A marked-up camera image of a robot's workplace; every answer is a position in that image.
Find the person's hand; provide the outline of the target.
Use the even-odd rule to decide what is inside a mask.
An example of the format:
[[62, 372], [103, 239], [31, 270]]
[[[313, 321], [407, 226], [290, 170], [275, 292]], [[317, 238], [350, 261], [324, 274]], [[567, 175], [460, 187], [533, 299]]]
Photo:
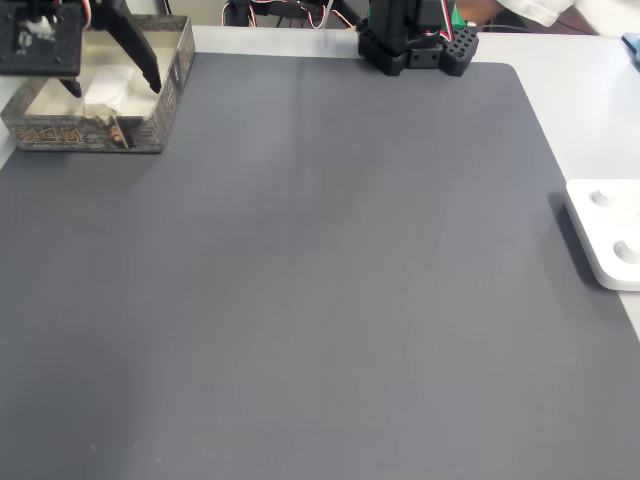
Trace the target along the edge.
[[456, 9], [461, 18], [476, 25], [484, 25], [504, 10], [496, 0], [457, 0]]

